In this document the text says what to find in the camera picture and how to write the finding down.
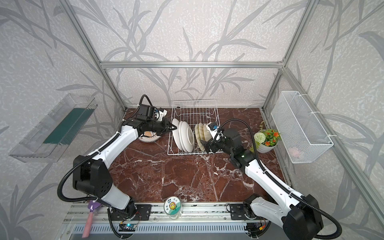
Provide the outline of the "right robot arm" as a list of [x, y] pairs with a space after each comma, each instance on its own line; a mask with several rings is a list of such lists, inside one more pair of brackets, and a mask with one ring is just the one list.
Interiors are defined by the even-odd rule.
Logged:
[[258, 183], [273, 199], [251, 196], [244, 201], [249, 218], [265, 218], [280, 226], [290, 240], [320, 239], [323, 219], [318, 201], [295, 191], [261, 162], [259, 157], [244, 148], [241, 136], [235, 129], [220, 130], [204, 126], [201, 140], [207, 152], [223, 151], [230, 156], [235, 168]]

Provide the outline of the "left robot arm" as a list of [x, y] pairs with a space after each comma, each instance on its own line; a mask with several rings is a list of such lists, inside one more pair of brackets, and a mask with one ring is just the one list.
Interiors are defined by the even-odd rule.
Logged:
[[161, 136], [177, 129], [166, 115], [166, 109], [140, 105], [135, 116], [123, 121], [119, 130], [101, 147], [91, 152], [91, 158], [87, 162], [74, 170], [73, 188], [95, 197], [98, 202], [109, 207], [126, 209], [131, 197], [114, 185], [109, 168], [117, 156], [145, 132]]

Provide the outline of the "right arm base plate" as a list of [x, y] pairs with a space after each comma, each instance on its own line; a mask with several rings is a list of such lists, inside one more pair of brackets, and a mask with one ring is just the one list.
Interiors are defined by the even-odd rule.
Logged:
[[231, 215], [231, 220], [255, 220], [257, 217], [254, 214], [250, 214], [246, 211], [243, 204], [227, 204], [226, 210]]

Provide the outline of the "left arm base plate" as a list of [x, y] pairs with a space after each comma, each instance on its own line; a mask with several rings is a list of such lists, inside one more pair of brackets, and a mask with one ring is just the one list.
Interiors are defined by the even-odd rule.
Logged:
[[124, 210], [112, 208], [110, 219], [112, 221], [148, 221], [151, 208], [151, 204], [131, 204]]

